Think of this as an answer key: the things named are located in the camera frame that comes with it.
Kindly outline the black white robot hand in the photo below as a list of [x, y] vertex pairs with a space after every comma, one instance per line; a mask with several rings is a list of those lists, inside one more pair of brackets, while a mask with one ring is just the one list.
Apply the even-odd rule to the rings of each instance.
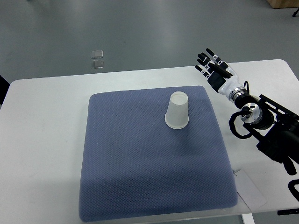
[[239, 83], [237, 73], [209, 48], [198, 54], [195, 68], [207, 79], [209, 85], [219, 94], [234, 102], [239, 96], [247, 94], [246, 87]]

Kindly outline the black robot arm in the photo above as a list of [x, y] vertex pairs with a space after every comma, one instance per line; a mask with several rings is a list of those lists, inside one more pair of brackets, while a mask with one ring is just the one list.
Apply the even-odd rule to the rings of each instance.
[[272, 99], [248, 93], [238, 96], [239, 111], [228, 122], [231, 133], [239, 139], [255, 137], [257, 149], [271, 160], [283, 164], [288, 175], [296, 175], [299, 162], [299, 117]]

